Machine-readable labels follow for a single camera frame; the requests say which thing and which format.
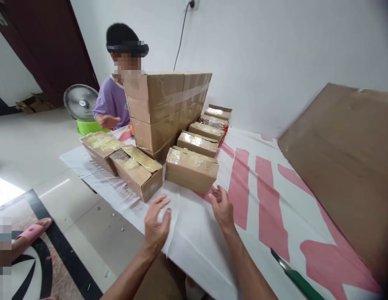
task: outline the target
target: white tablecloth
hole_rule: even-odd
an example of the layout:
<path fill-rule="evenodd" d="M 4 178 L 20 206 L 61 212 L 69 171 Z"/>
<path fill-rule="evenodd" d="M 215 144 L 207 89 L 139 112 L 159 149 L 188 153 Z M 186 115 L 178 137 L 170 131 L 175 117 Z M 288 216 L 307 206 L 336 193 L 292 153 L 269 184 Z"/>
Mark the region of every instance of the white tablecloth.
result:
<path fill-rule="evenodd" d="M 125 144 L 135 144 L 128 128 L 111 134 Z M 121 178 L 93 162 L 83 146 L 60 158 L 144 233 L 148 205 Z M 379 286 L 284 158 L 275 139 L 229 128 L 217 159 L 220 168 L 214 186 L 229 191 L 240 237 L 279 299 L 304 296 L 284 274 L 270 248 L 325 299 L 376 295 Z M 162 251 L 215 299 L 239 298 L 229 251 L 208 198 L 169 181 L 164 181 L 154 197 L 161 193 L 172 199 L 168 206 L 171 230 Z"/>

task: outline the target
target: white wall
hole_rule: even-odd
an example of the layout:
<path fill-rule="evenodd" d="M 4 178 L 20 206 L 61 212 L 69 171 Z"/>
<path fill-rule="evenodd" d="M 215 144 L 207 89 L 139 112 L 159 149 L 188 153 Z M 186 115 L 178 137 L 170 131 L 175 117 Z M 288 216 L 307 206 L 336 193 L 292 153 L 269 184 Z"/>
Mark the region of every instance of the white wall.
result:
<path fill-rule="evenodd" d="M 9 46 L 0 32 L 0 98 L 8 105 L 15 106 L 30 96 L 42 92 L 34 77 Z"/>
<path fill-rule="evenodd" d="M 99 82 L 113 70 L 106 29 L 149 44 L 147 71 L 172 70 L 184 0 L 71 0 Z M 388 91 L 388 1 L 201 0 L 176 70 L 211 71 L 207 101 L 231 125 L 277 137 L 327 82 Z"/>

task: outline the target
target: pink slipper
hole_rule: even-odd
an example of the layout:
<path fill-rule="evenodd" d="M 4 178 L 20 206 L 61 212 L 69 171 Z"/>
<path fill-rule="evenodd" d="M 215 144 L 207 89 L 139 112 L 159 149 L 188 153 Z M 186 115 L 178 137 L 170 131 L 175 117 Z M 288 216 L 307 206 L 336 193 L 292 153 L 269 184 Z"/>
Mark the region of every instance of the pink slipper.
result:
<path fill-rule="evenodd" d="M 49 223 L 44 227 L 42 225 L 37 224 L 40 221 L 49 221 Z M 37 221 L 36 223 L 32 224 L 29 228 L 27 228 L 25 231 L 23 231 L 17 238 L 25 238 L 27 240 L 27 243 L 24 246 L 24 249 L 21 253 L 27 250 L 28 247 L 36 240 L 38 239 L 47 229 L 51 226 L 53 220 L 51 218 L 44 218 L 40 221 Z"/>

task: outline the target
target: electrical outlet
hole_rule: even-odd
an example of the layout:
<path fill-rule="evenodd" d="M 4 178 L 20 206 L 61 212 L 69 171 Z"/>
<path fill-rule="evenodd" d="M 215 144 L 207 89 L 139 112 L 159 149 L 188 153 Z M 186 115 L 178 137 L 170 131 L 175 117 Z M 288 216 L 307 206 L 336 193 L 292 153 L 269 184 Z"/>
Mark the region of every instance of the electrical outlet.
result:
<path fill-rule="evenodd" d="M 184 11 L 186 11 L 186 7 L 188 3 L 189 3 L 189 0 L 184 0 Z M 187 12 L 198 10 L 198 6 L 199 6 L 199 0 L 194 0 L 194 8 L 191 8 L 189 6 Z"/>

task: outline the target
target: person's right hand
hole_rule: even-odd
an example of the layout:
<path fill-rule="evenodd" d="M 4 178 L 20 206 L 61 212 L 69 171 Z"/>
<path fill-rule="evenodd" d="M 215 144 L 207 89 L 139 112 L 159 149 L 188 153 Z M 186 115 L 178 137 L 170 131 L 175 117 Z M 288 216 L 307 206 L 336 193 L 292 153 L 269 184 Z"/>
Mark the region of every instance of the person's right hand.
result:
<path fill-rule="evenodd" d="M 212 194 L 209 194 L 212 201 L 212 209 L 216 221 L 222 231 L 235 229 L 233 219 L 233 205 L 229 200 L 229 196 L 224 188 L 218 185 L 218 188 L 212 187 Z"/>
<path fill-rule="evenodd" d="M 119 122 L 120 122 L 119 117 L 112 117 L 111 115 L 104 115 L 98 121 L 99 125 L 104 129 L 114 128 L 119 124 Z"/>
<path fill-rule="evenodd" d="M 145 216 L 145 246 L 158 255 L 164 246 L 169 234 L 171 220 L 171 209 L 168 208 L 164 214 L 162 223 L 158 222 L 158 214 L 162 208 L 170 203 L 166 199 L 166 194 L 159 195 L 151 201 Z"/>

